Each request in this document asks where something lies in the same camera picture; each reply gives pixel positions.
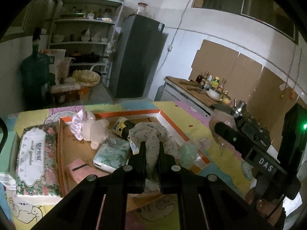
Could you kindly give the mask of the metal shelving rack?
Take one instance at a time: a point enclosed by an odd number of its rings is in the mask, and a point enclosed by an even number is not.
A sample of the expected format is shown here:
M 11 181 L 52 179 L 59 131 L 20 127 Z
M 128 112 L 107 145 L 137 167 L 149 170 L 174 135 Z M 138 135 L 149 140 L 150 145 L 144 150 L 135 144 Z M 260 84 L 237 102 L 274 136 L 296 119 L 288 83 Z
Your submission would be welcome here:
M 108 86 L 124 4 L 117 0 L 60 0 L 48 47 L 66 51 L 72 58 L 71 71 L 94 69 Z

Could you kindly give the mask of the mint green box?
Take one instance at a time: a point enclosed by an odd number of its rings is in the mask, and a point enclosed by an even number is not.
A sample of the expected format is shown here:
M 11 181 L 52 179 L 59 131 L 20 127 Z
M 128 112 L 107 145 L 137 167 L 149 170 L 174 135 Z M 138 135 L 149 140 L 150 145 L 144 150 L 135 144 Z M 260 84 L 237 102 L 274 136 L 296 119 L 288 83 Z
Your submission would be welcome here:
M 10 131 L 1 151 L 1 183 L 9 190 L 16 190 L 16 165 L 20 137 L 16 131 Z

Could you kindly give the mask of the plush doll purple dress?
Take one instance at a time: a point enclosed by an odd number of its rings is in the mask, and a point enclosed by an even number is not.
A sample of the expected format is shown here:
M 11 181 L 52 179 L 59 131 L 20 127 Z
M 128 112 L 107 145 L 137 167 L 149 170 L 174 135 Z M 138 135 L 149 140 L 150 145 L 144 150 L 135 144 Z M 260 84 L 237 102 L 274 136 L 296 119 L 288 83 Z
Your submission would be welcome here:
M 96 119 L 91 111 L 81 109 L 71 117 L 70 131 L 77 140 L 90 142 L 91 148 L 96 150 L 109 136 L 109 121 Z

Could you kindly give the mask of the window with frame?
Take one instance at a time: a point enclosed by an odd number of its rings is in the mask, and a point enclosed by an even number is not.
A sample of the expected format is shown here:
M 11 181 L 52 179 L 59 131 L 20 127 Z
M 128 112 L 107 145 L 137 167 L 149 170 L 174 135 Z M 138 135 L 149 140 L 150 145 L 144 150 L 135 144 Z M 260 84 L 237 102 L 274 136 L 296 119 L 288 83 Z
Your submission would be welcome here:
M 244 16 L 269 26 L 295 44 L 299 42 L 297 27 L 274 0 L 195 0 L 193 7 Z

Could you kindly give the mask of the green item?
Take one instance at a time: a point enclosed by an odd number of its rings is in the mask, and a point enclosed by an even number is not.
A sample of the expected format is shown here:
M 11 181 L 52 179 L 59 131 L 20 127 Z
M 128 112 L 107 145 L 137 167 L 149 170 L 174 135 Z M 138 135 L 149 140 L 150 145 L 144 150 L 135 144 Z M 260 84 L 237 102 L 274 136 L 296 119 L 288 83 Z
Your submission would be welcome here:
M 198 146 L 190 142 L 186 142 L 178 149 L 180 156 L 179 164 L 184 168 L 191 168 L 193 165 L 203 168 L 205 162 L 202 159 L 202 151 L 199 150 Z

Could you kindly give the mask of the large floral tissue pack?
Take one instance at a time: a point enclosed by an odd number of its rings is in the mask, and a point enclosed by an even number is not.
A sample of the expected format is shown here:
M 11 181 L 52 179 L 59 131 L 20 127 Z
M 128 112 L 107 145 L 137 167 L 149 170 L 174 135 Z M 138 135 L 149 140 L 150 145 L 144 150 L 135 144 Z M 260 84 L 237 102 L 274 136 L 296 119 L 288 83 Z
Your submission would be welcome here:
M 61 201 L 55 124 L 24 129 L 17 158 L 16 195 L 33 206 L 53 206 Z

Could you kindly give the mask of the pink pouch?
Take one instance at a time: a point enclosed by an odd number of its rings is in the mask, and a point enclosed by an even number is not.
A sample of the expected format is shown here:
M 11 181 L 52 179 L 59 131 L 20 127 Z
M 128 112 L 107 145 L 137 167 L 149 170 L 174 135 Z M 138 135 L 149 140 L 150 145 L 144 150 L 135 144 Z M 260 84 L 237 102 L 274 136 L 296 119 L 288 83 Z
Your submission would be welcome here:
M 69 173 L 72 179 L 79 184 L 83 181 L 87 176 L 94 174 L 98 177 L 105 176 L 106 173 L 102 172 L 96 168 L 93 168 L 89 164 L 85 163 L 81 159 L 74 160 L 71 164 L 68 165 Z

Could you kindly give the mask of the kitchen counter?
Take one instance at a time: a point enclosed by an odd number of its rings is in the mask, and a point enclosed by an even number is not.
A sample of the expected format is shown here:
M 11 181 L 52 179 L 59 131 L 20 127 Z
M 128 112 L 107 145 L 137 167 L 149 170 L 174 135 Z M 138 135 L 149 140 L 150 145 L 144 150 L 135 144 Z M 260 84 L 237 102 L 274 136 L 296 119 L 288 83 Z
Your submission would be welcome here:
M 271 145 L 270 133 L 266 128 L 259 126 L 259 123 L 248 116 L 247 104 L 241 100 L 234 100 L 234 105 L 225 102 L 227 95 L 223 94 L 214 87 L 202 89 L 200 84 L 195 81 L 183 80 L 171 76 L 165 77 L 164 92 L 172 98 L 180 101 L 191 101 L 206 116 L 210 116 L 213 110 L 224 111 L 232 115 L 239 131 L 248 136 L 257 146 L 268 150 Z

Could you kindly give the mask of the cardboard wall sheets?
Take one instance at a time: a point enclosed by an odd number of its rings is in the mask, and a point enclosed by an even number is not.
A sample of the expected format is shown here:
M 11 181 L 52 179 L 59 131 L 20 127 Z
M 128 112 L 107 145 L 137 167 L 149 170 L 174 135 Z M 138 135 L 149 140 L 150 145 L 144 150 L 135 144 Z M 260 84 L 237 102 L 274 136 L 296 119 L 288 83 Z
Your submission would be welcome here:
M 191 68 L 191 80 L 205 72 L 226 79 L 225 90 L 231 99 L 247 103 L 249 114 L 270 132 L 275 148 L 281 144 L 285 114 L 295 103 L 306 107 L 292 88 L 280 89 L 282 79 L 268 68 L 220 44 L 204 40 Z

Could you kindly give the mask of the cream floral cloth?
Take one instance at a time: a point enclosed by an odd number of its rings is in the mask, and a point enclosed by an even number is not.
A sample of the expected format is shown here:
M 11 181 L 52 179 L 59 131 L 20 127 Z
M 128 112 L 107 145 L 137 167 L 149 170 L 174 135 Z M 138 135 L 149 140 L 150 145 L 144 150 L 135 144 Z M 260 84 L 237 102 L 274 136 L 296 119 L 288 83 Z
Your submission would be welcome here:
M 162 142 L 166 154 L 172 155 L 176 163 L 180 160 L 176 140 L 161 124 L 155 122 L 137 123 L 129 130 L 128 141 L 133 155 L 139 153 L 141 143 L 145 142 L 147 179 L 151 181 L 154 180 L 154 167 L 159 156 L 160 142 Z

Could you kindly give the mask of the green floral tissue pack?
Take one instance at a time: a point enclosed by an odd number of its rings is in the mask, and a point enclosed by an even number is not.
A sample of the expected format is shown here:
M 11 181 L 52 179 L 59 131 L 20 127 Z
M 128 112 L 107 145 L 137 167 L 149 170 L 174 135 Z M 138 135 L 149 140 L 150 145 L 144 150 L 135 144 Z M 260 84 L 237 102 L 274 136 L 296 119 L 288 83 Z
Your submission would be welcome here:
M 113 173 L 127 164 L 130 151 L 130 144 L 127 140 L 116 138 L 115 144 L 105 142 L 99 146 L 93 164 L 102 171 Z

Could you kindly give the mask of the colourful cartoon bed sheet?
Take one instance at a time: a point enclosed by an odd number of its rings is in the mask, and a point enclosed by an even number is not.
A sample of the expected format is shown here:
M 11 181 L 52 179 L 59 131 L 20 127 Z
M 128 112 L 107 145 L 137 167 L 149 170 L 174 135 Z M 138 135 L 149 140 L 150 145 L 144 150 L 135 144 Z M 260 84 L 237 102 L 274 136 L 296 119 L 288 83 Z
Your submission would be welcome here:
M 127 140 L 111 146 L 115 169 L 94 167 L 98 150 L 71 132 L 77 110 L 51 119 L 56 109 L 19 113 L 13 131 L 22 138 L 41 135 L 40 146 L 21 140 L 19 164 L 44 160 L 33 169 L 34 184 L 17 173 L 17 188 L 4 199 L 16 229 L 125 229 L 129 212 L 133 229 L 241 229 L 235 209 L 248 212 L 244 197 L 252 183 L 251 166 L 231 145 L 216 143 L 203 124 L 174 102 L 155 102 L 142 110 L 107 105 L 101 112 L 81 108 L 97 120 L 117 126 L 134 123 Z

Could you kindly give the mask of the clear plastic bag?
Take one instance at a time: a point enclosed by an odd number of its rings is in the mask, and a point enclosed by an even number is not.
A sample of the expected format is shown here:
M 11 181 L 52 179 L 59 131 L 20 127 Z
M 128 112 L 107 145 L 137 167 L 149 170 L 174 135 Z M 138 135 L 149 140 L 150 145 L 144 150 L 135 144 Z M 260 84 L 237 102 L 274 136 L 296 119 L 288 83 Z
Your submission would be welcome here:
M 237 130 L 237 127 L 234 117 L 232 115 L 229 115 L 217 109 L 213 110 L 209 121 L 209 129 L 215 142 L 224 150 L 229 147 L 229 143 L 215 132 L 214 127 L 218 122 L 222 122 L 223 124 L 229 126 L 234 130 Z

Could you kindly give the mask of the yellow penguin snack bag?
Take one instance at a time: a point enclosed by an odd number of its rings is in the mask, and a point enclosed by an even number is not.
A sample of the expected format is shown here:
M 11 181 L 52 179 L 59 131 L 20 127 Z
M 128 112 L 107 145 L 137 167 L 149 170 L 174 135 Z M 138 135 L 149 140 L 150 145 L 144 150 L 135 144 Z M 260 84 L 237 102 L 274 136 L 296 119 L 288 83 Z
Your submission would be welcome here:
M 120 117 L 113 125 L 112 131 L 122 139 L 127 140 L 132 149 L 133 155 L 139 153 L 139 148 L 133 143 L 129 137 L 129 131 L 135 127 L 135 124 L 125 117 Z

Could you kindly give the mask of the steel kettle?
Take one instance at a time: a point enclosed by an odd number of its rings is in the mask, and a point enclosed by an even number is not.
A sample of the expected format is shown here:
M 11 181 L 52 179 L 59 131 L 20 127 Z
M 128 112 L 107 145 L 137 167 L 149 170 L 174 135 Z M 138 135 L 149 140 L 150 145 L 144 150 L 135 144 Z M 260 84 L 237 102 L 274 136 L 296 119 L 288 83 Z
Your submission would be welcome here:
M 247 114 L 248 109 L 246 102 L 235 99 L 234 107 L 232 108 L 230 113 L 234 118 L 242 117 L 243 115 Z

